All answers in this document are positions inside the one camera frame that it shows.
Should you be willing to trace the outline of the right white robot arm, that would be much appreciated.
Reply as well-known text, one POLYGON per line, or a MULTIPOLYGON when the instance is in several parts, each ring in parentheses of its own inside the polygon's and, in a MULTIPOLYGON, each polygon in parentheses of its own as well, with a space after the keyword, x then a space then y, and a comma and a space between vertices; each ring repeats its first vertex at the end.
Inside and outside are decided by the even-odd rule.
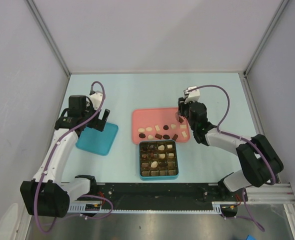
POLYGON ((265 135, 253 137, 219 131, 208 121, 207 108, 198 101, 178 99, 178 119, 187 120, 198 144, 217 147, 238 157, 241 170, 220 180, 218 195, 224 201, 231 200, 236 192, 248 186, 261 187, 275 184, 276 175, 283 171, 284 164, 265 135))

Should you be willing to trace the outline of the metal tongs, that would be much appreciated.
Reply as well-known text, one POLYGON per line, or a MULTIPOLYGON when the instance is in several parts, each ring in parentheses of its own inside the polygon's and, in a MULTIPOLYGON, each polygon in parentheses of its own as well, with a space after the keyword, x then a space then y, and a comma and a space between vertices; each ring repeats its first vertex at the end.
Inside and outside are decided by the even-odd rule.
POLYGON ((175 118, 180 124, 182 124, 184 122, 184 119, 181 117, 181 115, 178 111, 175 113, 175 118))

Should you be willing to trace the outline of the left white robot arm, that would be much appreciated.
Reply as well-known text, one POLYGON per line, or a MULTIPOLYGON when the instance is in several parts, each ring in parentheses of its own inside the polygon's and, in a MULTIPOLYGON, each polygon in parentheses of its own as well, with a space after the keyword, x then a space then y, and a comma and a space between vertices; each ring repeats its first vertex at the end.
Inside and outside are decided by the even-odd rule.
POLYGON ((67 160, 82 131, 86 127, 100 132, 104 130, 110 114, 106 109, 103 117, 99 117, 104 100, 100 91, 68 98, 68 107, 55 122, 52 142, 43 163, 32 180, 23 181, 20 186, 29 215, 62 218, 71 202, 83 197, 92 200, 97 196, 94 176, 77 175, 65 186, 61 186, 61 181, 67 160))

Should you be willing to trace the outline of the teal chocolate box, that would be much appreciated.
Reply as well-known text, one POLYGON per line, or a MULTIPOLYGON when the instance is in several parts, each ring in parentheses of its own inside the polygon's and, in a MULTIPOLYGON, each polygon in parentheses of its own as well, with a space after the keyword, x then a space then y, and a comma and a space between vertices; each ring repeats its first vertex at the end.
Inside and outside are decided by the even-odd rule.
POLYGON ((139 147, 139 176, 143 181, 174 180, 179 176, 177 146, 174 140, 142 141, 139 147), (143 146, 148 146, 149 151, 142 151, 143 146))

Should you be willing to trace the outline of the pink tray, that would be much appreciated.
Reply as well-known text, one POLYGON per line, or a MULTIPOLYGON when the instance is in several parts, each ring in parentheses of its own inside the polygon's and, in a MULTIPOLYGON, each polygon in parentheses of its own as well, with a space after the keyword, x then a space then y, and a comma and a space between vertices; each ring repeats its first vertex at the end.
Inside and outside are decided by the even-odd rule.
POLYGON ((189 124, 183 118, 183 123, 176 120, 176 107, 163 108, 143 108, 136 109, 132 112, 131 128, 132 128, 132 142, 139 144, 142 141, 160 140, 155 138, 156 134, 169 136, 177 143, 186 143, 190 140, 189 124), (155 126, 159 126, 160 131, 156 131, 155 126), (151 127, 152 131, 146 131, 146 128, 151 127), (138 129, 145 129, 144 132, 138 132, 138 129), (140 138, 139 134, 145 134, 145 138, 140 138), (149 140, 148 135, 152 135, 154 139, 149 140))

